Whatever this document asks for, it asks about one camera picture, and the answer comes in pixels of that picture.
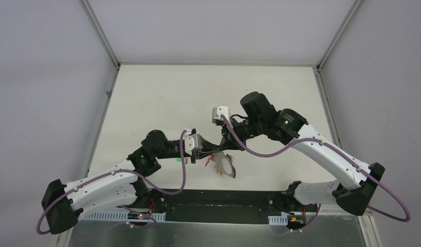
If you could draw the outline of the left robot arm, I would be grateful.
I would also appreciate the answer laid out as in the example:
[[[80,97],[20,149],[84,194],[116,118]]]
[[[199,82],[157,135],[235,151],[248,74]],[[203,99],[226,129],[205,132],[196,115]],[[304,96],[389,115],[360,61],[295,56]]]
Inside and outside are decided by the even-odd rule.
[[[184,130],[178,140],[168,140],[161,130],[150,131],[140,148],[112,168],[73,182],[62,183],[60,179],[50,182],[41,201],[44,211],[37,223],[37,233],[68,231],[85,216],[106,208],[131,204],[143,208],[149,202],[148,185],[166,195],[180,194],[186,185],[185,158],[191,157],[195,162],[220,150],[195,129]],[[181,160],[182,184],[176,191],[161,189],[147,179],[161,168],[159,160],[165,158]]]

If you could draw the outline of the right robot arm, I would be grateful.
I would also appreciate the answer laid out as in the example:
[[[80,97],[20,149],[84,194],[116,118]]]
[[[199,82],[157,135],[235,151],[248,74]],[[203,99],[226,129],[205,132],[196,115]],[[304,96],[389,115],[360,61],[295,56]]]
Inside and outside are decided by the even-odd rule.
[[[245,95],[240,104],[246,116],[241,122],[231,120],[228,107],[213,108],[212,121],[222,126],[222,146],[244,150],[246,141],[265,135],[280,142],[284,149],[295,149],[306,155],[334,176],[335,180],[320,183],[292,182],[286,190],[285,206],[292,211],[308,204],[337,205],[355,216],[368,208],[385,168],[367,164],[342,151],[321,135],[306,118],[292,109],[276,110],[259,92]]]

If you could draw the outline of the large keyring with keys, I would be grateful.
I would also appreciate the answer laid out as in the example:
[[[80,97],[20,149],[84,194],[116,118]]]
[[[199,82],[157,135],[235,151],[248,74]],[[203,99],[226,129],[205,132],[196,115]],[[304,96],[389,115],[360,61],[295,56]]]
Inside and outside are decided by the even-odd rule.
[[[219,152],[211,154],[205,163],[205,167],[213,164],[216,174],[227,176],[232,179],[236,177],[236,168],[233,165],[234,157],[230,154]]]

